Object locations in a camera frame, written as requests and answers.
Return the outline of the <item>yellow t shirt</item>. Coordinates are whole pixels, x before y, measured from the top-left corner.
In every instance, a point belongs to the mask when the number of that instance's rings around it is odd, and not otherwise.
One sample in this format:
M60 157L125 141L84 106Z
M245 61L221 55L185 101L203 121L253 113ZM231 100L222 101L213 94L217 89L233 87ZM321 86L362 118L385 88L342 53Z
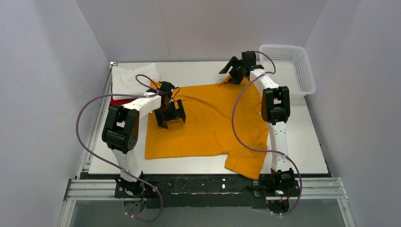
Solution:
M262 97L256 86L220 83L182 87L174 98L182 100L182 120L158 127L148 116L145 158L209 157L225 154L225 168L257 180L266 157L269 134L260 115Z

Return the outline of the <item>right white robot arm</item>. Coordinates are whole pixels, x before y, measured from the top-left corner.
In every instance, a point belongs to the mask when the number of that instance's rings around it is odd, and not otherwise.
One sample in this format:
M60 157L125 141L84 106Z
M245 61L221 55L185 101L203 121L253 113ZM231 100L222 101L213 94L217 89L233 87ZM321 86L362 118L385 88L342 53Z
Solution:
M257 51L246 51L242 58L233 56L220 74L228 73L229 82L240 84L247 78L254 84L262 97L261 116L269 129L272 153L271 174L266 182L266 189L271 191L286 190L295 184L294 169L288 157L287 122L290 117L289 88L274 82L270 75L277 71L265 71L264 67L256 62Z

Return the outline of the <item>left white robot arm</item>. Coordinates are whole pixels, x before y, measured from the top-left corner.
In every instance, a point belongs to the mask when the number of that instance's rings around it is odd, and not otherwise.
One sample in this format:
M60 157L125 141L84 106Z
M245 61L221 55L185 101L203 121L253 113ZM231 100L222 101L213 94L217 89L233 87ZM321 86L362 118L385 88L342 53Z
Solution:
M116 157L122 167L120 183L126 189L139 188L138 178L142 174L134 148L139 140L141 118L154 112L158 127L168 128L168 121L182 119L186 115L182 101L173 101L178 90L170 82L163 81L156 89L149 89L145 96L124 105L110 105L102 132L102 141Z

